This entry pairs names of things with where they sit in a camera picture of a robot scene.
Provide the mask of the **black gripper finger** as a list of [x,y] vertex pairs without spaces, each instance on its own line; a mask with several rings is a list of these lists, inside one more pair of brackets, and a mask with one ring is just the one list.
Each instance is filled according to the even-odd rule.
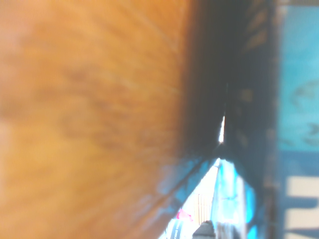
[[193,239],[216,239],[212,221],[203,222],[193,233]]

